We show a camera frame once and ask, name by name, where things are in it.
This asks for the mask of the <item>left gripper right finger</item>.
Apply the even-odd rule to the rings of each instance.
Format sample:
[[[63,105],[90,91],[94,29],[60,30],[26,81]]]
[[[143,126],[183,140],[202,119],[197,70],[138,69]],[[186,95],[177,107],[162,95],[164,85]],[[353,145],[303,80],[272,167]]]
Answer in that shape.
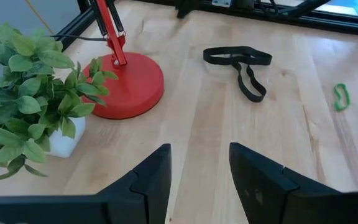
[[[249,224],[282,224],[287,198],[297,190],[318,195],[339,193],[238,142],[229,145],[229,163]]]

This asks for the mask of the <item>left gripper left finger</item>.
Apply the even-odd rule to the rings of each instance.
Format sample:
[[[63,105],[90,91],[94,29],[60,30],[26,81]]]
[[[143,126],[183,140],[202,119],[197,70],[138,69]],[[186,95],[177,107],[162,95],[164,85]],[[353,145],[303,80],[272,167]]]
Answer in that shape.
[[[172,149],[162,144],[120,179],[98,192],[107,224],[165,224],[172,183]]]

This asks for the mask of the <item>green rubber band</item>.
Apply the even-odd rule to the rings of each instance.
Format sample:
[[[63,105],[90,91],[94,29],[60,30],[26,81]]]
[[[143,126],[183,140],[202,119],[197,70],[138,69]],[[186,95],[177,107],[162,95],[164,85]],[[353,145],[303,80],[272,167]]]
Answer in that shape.
[[[347,86],[344,83],[338,83],[334,86],[333,91],[336,96],[334,109],[336,111],[343,111],[347,109],[351,103],[351,98],[347,90]]]

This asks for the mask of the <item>red desk lamp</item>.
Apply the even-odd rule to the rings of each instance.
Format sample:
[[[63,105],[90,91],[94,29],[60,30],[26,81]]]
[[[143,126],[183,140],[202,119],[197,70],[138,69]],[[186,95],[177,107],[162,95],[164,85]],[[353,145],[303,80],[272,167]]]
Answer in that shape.
[[[86,81],[99,93],[85,94],[96,103],[93,114],[107,119],[133,118],[153,108],[164,92],[163,72],[146,55],[125,52],[126,32],[113,0],[89,0],[110,54],[92,60],[84,69]]]

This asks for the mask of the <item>green plant in white pot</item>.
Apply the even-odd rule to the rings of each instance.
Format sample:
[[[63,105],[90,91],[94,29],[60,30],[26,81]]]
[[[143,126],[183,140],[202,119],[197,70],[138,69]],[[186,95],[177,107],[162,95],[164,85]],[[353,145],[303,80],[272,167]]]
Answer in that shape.
[[[44,163],[51,135],[74,139],[74,120],[104,105],[116,74],[95,58],[89,69],[63,53],[62,42],[38,31],[25,35],[0,24],[0,180]]]

